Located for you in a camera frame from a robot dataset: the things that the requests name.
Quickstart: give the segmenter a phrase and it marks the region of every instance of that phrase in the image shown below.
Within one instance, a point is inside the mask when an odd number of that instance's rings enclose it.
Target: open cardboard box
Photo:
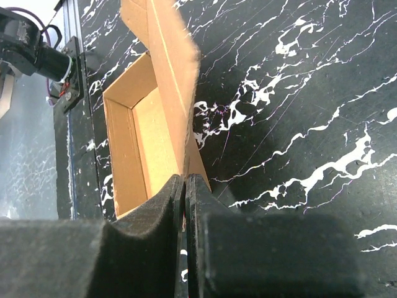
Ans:
[[[157,194],[173,174],[207,180],[191,123],[199,51],[173,4],[122,0],[122,20],[149,53],[104,92],[117,218]]]

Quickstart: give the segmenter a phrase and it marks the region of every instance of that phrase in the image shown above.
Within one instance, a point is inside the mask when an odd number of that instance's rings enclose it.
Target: cardboard flap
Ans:
[[[145,53],[104,92],[104,97],[132,109],[157,87],[150,56]]]
[[[199,73],[198,50],[187,35],[173,0],[148,0],[149,49],[169,134],[184,173],[189,115]]]
[[[120,15],[127,27],[149,48],[148,15],[146,0],[122,0]]]

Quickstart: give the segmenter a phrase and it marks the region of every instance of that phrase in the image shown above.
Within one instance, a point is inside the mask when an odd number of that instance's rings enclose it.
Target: black marble surface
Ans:
[[[109,220],[102,92],[145,51],[119,7],[79,1]],[[235,212],[339,217],[357,239],[368,294],[396,297],[395,1],[179,0],[176,7],[202,51],[194,132],[216,197]]]

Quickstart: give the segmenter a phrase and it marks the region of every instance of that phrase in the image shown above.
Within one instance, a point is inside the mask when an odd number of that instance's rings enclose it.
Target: table surface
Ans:
[[[397,295],[395,6],[393,0],[176,2],[202,52],[194,132],[215,196],[235,212],[339,217],[357,239],[368,294],[377,297]],[[98,208],[109,220],[114,203],[102,92],[146,50],[119,7],[79,1]]]
[[[41,4],[0,1],[2,7],[28,9],[46,24],[52,20],[63,32],[63,10],[54,16],[54,0]],[[54,45],[56,32],[48,33]],[[16,78],[11,107],[0,118],[0,217],[58,218],[53,109],[46,102],[45,84],[45,78],[38,74]]]

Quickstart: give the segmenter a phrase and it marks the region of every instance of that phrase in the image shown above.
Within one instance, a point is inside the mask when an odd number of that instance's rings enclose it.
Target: metal bracket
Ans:
[[[79,49],[79,40],[72,37],[70,41],[62,49],[62,53],[69,55],[73,59],[71,74],[66,80],[68,87],[62,93],[63,85],[61,83],[52,83],[50,94],[52,97],[59,98],[57,105],[61,106],[61,110],[67,113],[84,97],[84,79],[83,72],[86,66],[82,53]]]

